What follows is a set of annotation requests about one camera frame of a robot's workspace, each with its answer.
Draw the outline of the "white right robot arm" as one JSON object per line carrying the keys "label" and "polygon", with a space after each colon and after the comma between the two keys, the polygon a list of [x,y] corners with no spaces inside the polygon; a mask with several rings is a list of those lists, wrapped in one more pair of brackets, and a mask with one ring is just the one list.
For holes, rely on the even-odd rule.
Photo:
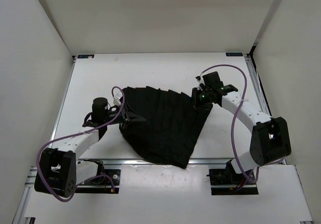
{"label": "white right robot arm", "polygon": [[199,85],[192,90],[195,108],[217,104],[233,114],[233,121],[239,120],[251,133],[249,150],[227,162],[225,177],[236,184],[249,171],[291,154],[287,122],[282,117],[274,118],[261,112],[246,101],[238,89],[231,84],[224,85],[218,72],[196,77]]}

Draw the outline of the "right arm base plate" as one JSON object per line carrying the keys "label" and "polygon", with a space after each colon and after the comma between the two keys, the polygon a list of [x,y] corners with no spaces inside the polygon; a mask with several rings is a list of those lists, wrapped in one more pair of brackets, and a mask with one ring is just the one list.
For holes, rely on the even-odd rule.
{"label": "right arm base plate", "polygon": [[249,183],[242,174],[229,176],[225,169],[209,169],[211,195],[258,195],[257,185]]}

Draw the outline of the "black pleated skirt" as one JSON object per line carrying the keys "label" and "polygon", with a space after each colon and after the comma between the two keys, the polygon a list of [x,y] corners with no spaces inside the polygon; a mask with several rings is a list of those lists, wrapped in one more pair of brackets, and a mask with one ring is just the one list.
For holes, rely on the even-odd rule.
{"label": "black pleated skirt", "polygon": [[123,93],[128,106],[145,120],[120,127],[122,137],[145,161],[185,169],[213,104],[194,107],[183,92],[149,86],[126,87]]}

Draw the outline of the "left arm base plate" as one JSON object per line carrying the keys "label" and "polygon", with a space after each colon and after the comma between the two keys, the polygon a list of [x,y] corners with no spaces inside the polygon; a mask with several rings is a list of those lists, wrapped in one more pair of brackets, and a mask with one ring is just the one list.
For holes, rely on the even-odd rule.
{"label": "left arm base plate", "polygon": [[80,184],[76,193],[93,193],[93,194],[118,194],[121,178],[120,169],[105,169],[105,174],[110,177],[100,177],[98,179],[86,181]]}

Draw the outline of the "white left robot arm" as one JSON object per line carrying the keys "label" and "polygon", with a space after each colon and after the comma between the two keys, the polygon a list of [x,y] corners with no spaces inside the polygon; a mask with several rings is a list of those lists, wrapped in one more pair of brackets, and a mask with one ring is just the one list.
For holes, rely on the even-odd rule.
{"label": "white left robot arm", "polygon": [[145,118],[132,110],[123,98],[115,97],[113,106],[104,97],[95,98],[92,111],[84,119],[83,131],[60,137],[63,144],[55,148],[46,145],[37,154],[35,191],[52,194],[67,202],[78,185],[89,181],[94,184],[103,182],[108,178],[103,161],[81,160],[80,157],[102,139],[109,125],[119,125],[124,129],[144,122]]}

